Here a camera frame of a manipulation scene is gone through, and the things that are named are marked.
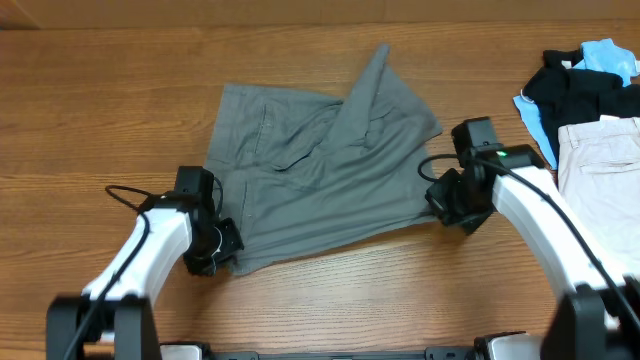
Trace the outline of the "grey shorts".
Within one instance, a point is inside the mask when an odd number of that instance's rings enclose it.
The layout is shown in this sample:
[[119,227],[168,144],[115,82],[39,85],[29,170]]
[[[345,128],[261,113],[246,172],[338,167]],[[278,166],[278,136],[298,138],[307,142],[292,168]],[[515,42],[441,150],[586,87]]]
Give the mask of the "grey shorts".
[[377,48],[346,97],[225,86],[205,165],[244,244],[235,275],[434,220],[418,174],[442,127]]

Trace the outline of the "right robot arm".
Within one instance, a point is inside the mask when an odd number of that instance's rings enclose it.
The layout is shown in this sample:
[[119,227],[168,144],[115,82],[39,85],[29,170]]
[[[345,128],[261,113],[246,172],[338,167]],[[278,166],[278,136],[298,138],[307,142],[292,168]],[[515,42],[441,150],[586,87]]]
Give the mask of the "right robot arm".
[[524,331],[475,339],[469,359],[636,359],[639,283],[591,237],[528,145],[463,150],[460,167],[432,179],[425,199],[445,226],[466,234],[492,213],[517,230],[558,304],[542,336]]

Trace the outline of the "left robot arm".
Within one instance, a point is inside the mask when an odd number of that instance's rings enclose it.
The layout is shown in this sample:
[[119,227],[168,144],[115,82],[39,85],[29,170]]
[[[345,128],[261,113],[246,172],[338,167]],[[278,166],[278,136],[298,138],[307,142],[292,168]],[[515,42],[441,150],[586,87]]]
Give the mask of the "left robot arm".
[[106,269],[78,296],[59,296],[46,319],[46,356],[85,359],[85,345],[114,346],[115,359],[210,359],[204,343],[161,343],[153,306],[178,261],[213,276],[243,249],[230,218],[218,218],[208,193],[147,194],[135,227]]

